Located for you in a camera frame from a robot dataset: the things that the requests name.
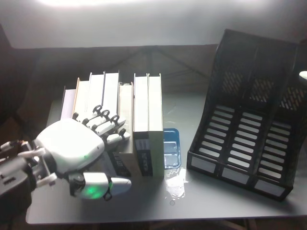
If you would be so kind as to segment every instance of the black file organizer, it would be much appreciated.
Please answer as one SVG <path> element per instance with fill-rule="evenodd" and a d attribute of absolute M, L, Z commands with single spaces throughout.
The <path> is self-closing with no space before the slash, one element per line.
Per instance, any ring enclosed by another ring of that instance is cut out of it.
<path fill-rule="evenodd" d="M 307 134 L 307 49 L 226 30 L 187 168 L 283 200 Z"/>

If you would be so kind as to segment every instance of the robotic hand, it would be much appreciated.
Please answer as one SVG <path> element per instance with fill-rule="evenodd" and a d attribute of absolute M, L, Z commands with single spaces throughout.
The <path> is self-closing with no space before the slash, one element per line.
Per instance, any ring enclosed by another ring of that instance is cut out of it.
<path fill-rule="evenodd" d="M 103 172 L 86 172 L 104 151 L 112 150 L 130 138 L 125 129 L 115 133 L 125 121 L 118 115 L 111 116 L 108 110 L 98 105 L 92 114 L 74 113 L 72 119 L 48 126 L 33 141 L 34 149 L 23 141 L 3 144 L 0 155 L 16 145 L 26 150 L 0 165 L 0 203 L 6 207 L 7 216 L 18 212 L 21 206 L 28 208 L 31 196 L 26 196 L 27 191 L 31 193 L 37 187 L 53 185 L 57 178 L 69 182 L 72 196 L 85 199 L 103 197 L 108 201 L 112 196 L 128 191 L 131 187 L 128 179 L 111 178 Z"/>

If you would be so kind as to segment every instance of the white backdrop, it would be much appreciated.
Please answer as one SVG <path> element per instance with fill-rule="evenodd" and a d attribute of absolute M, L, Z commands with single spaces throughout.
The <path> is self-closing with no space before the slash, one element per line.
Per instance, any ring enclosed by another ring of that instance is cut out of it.
<path fill-rule="evenodd" d="M 15 48 L 217 44 L 225 28 L 297 42 L 306 0 L 0 0 Z"/>

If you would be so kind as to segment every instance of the white robotic hand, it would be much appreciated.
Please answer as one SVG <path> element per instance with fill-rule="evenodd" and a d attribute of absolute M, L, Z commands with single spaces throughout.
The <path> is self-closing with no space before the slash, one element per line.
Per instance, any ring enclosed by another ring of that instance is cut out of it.
<path fill-rule="evenodd" d="M 25 158 L 36 157 L 38 165 L 33 172 L 38 187 L 51 184 L 58 177 L 70 183 L 72 196 L 105 200 L 130 189 L 128 179 L 111 178 L 103 172 L 84 172 L 104 151 L 130 138 L 125 129 L 114 133 L 125 123 L 123 117 L 111 117 L 108 110 L 101 111 L 99 105 L 88 117 L 75 113 L 73 119 L 53 123 L 34 140 L 37 149 L 19 153 Z"/>

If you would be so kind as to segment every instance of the white tabletop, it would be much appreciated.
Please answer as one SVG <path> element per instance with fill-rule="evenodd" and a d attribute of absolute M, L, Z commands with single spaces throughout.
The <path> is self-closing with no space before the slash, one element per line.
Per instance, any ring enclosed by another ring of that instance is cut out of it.
<path fill-rule="evenodd" d="M 57 180 L 55 186 L 33 192 L 26 221 L 30 224 L 103 223 L 307 215 L 304 151 L 300 154 L 294 190 L 283 202 L 185 169 L 204 102 L 204 94 L 163 94 L 164 127 L 176 128 L 180 134 L 180 169 L 166 171 L 164 179 L 133 178 L 131 190 L 109 202 L 71 197 L 68 183 Z"/>
<path fill-rule="evenodd" d="M 305 0 L 1 0 L 15 48 L 218 44 L 224 30 L 298 42 Z"/>

